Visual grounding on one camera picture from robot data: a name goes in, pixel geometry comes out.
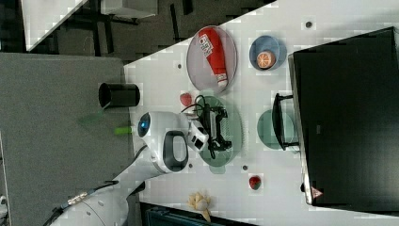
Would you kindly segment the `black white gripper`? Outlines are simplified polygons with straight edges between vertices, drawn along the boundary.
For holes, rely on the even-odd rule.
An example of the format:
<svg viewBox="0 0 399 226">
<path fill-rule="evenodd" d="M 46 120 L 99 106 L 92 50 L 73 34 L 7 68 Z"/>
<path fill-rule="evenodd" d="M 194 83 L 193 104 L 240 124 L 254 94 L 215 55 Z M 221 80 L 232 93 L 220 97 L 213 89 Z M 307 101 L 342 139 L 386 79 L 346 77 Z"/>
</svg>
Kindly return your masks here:
<svg viewBox="0 0 399 226">
<path fill-rule="evenodd" d="M 200 115 L 200 122 L 209 135 L 208 150 L 213 159 L 215 151 L 225 152 L 232 143 L 221 135 L 221 121 L 228 118 L 227 110 L 222 106 L 205 105 Z"/>
</svg>

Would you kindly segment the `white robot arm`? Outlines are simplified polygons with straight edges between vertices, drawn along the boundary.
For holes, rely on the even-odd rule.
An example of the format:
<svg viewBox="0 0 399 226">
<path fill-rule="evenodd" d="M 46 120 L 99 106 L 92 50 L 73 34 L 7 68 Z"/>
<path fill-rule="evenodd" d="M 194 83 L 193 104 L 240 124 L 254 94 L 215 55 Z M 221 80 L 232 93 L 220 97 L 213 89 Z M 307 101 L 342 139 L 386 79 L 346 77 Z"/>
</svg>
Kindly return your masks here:
<svg viewBox="0 0 399 226">
<path fill-rule="evenodd" d="M 198 116 L 166 111 L 142 115 L 136 134 L 144 146 L 136 160 L 107 184 L 62 204 L 62 213 L 50 226 L 123 226 L 127 198 L 145 181 L 184 170 L 191 151 L 215 159 L 218 152 L 230 149 L 231 142 L 221 133 L 227 109 L 208 104 L 196 109 Z"/>
</svg>

